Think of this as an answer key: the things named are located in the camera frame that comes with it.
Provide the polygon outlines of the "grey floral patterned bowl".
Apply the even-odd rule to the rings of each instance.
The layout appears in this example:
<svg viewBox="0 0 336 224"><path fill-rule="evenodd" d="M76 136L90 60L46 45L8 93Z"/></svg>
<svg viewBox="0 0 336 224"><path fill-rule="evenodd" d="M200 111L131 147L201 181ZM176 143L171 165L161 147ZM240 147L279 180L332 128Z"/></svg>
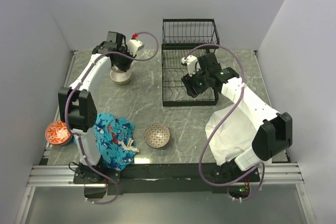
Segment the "grey floral patterned bowl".
<svg viewBox="0 0 336 224"><path fill-rule="evenodd" d="M112 81L120 86L127 85L131 81L132 69L122 71L118 68L111 67L110 78Z"/></svg>

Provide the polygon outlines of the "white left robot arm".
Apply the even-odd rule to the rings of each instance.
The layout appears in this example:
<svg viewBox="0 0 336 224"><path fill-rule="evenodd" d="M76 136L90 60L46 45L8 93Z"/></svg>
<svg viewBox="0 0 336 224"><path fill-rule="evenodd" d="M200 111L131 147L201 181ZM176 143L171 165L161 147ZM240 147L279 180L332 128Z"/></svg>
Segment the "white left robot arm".
<svg viewBox="0 0 336 224"><path fill-rule="evenodd" d="M58 92L60 118L74 136L79 163L87 166L91 182L104 179L100 165L116 171L124 170L139 151L133 144L134 123L111 113L98 113L91 92L110 69L119 76L130 73L130 67L143 44L135 37L108 32L107 39L97 45L80 76Z"/></svg>

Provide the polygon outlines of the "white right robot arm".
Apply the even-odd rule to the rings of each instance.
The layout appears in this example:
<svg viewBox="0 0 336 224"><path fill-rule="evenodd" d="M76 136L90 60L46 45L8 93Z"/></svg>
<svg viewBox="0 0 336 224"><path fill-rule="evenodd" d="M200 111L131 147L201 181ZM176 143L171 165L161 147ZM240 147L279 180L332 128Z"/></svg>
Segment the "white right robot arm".
<svg viewBox="0 0 336 224"><path fill-rule="evenodd" d="M292 117L266 104L231 67L222 68L214 53L182 58L181 78L193 98L212 88L233 105L215 111L205 126L218 166L232 161L231 178L242 181L248 170L292 145Z"/></svg>

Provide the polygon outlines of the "black wire dish rack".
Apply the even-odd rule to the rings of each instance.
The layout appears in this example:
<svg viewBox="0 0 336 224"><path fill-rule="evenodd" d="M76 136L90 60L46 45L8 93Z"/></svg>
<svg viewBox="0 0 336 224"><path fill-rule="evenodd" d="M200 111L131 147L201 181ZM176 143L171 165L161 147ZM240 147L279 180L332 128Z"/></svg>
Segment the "black wire dish rack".
<svg viewBox="0 0 336 224"><path fill-rule="evenodd" d="M190 54L202 44L219 44L213 18L164 18L162 25L162 102L164 107L216 105L218 94L212 88L196 98L187 94L182 78L190 78L200 70L197 58L215 47L204 47Z"/></svg>

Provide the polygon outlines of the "orange floral patterned bowl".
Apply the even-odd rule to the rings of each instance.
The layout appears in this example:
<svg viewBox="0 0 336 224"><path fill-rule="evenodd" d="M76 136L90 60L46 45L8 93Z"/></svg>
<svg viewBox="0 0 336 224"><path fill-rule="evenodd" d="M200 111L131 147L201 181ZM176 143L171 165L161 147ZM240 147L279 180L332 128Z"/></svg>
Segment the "orange floral patterned bowl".
<svg viewBox="0 0 336 224"><path fill-rule="evenodd" d="M71 140L71 137L66 124L61 120L50 123L45 131L46 141L55 146L67 144Z"/></svg>

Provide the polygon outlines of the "red geometric patterned bowl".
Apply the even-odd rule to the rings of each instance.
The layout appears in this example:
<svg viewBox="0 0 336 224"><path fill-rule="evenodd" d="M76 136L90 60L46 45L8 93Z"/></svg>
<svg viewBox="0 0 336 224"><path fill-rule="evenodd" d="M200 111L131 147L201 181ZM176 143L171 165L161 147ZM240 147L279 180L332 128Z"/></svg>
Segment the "red geometric patterned bowl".
<svg viewBox="0 0 336 224"><path fill-rule="evenodd" d="M154 123L148 126L144 132L146 144L154 149L166 147L170 141L171 133L167 126L161 123Z"/></svg>

